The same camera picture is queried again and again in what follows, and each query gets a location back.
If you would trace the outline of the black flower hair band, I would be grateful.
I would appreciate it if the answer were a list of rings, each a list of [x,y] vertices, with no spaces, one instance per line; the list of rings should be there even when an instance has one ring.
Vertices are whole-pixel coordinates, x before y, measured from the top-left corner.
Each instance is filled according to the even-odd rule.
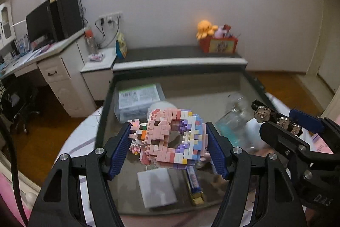
[[[298,137],[303,133],[303,128],[297,123],[297,120],[293,120],[291,117],[265,106],[259,100],[253,101],[251,108],[254,111],[254,118],[260,124],[264,122],[274,123]]]

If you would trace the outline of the clear dome blue base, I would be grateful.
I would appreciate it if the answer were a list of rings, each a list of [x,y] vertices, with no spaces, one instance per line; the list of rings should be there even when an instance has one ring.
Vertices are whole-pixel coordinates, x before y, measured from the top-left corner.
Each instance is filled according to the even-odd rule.
[[[233,146],[249,153],[255,153],[263,146],[259,124],[251,117],[247,99],[240,93],[231,93],[227,97],[226,113],[214,126]]]

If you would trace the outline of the blue gold long box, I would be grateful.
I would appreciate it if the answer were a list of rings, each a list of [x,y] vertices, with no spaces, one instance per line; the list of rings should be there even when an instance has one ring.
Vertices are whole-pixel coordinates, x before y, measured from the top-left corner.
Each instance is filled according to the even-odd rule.
[[[186,167],[186,178],[191,202],[194,206],[205,203],[204,194],[198,181],[194,167]]]

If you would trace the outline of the pink purple block figure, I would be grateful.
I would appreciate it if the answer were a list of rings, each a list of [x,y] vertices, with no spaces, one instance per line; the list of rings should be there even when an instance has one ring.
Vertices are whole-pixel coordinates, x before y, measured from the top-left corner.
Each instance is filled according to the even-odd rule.
[[[206,124],[188,109],[155,109],[146,123],[129,120],[131,153],[144,165],[185,169],[194,166],[208,144]]]

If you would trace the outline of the tissue pack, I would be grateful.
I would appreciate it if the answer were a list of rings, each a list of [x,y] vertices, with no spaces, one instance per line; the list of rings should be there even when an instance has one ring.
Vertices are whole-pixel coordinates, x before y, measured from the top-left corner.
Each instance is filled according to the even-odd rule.
[[[121,90],[115,88],[113,96],[115,115],[120,123],[134,119],[145,120],[149,107],[165,100],[159,83]]]

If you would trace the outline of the white egg-shaped gadget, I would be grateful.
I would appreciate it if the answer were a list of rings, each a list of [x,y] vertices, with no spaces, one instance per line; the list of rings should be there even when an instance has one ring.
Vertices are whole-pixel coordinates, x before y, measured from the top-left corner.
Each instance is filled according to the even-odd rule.
[[[171,143],[182,135],[183,127],[181,109],[166,101],[154,103],[148,109],[145,140],[148,144]]]

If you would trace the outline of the white pink block rabbit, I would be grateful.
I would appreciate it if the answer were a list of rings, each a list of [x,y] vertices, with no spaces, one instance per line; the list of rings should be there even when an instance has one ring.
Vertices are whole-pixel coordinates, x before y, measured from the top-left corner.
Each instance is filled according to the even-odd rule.
[[[147,123],[141,123],[139,119],[129,120],[131,124],[129,138],[132,139],[129,150],[134,155],[138,155],[145,149],[147,134]]]

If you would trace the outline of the black office chair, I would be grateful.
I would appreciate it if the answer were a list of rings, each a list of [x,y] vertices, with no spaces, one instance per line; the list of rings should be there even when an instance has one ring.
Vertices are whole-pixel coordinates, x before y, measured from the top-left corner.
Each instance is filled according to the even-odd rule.
[[[1,114],[10,122],[10,131],[29,134],[28,122],[40,111],[35,100],[38,89],[30,83],[14,81],[12,84],[3,84],[1,81]]]

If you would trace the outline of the red toy box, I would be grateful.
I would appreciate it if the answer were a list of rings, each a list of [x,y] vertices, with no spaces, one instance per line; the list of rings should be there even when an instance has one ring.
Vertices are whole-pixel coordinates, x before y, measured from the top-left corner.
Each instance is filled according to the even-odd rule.
[[[207,36],[199,40],[199,46],[205,53],[234,54],[238,39],[235,37],[215,38]]]

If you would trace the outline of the purple plush toy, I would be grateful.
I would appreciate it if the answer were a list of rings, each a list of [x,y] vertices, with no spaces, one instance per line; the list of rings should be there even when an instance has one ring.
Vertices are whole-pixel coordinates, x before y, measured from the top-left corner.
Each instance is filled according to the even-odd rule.
[[[224,26],[219,26],[218,29],[215,31],[213,37],[217,39],[224,38],[226,34],[226,30],[224,29]]]

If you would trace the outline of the orange octopus plush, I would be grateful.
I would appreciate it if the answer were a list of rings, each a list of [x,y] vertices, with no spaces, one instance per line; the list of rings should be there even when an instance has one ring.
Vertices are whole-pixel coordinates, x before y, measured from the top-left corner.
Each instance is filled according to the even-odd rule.
[[[205,39],[207,36],[213,36],[215,31],[217,31],[218,26],[213,25],[208,20],[202,20],[197,24],[197,40]]]

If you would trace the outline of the snack bag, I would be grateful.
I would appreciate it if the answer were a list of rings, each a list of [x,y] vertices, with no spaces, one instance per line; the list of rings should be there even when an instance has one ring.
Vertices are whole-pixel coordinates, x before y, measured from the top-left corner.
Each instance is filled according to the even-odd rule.
[[[119,59],[124,59],[127,55],[127,45],[124,34],[119,31],[116,36],[116,55]]]

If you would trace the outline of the white glass-door cabinet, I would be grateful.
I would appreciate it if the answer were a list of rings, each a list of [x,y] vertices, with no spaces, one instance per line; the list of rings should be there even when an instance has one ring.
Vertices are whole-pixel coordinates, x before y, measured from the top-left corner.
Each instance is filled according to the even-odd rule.
[[[16,38],[16,35],[13,27],[10,1],[2,3],[0,9],[1,49],[3,49]]]

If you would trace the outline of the black computer monitor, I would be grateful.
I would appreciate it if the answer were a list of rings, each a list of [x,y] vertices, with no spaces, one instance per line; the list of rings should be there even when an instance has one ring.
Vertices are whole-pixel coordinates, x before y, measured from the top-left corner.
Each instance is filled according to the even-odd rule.
[[[26,16],[27,31],[30,42],[43,36],[47,40],[57,42],[55,28],[55,11],[51,7],[50,0],[43,2]]]

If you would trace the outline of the wall power socket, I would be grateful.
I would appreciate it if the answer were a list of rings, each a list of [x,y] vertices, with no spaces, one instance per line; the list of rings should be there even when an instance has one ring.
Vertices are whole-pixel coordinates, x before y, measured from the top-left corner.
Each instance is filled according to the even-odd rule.
[[[102,15],[102,16],[99,16],[99,20],[103,20],[107,24],[111,22],[118,22],[118,21],[123,20],[123,13],[119,11],[119,12]]]

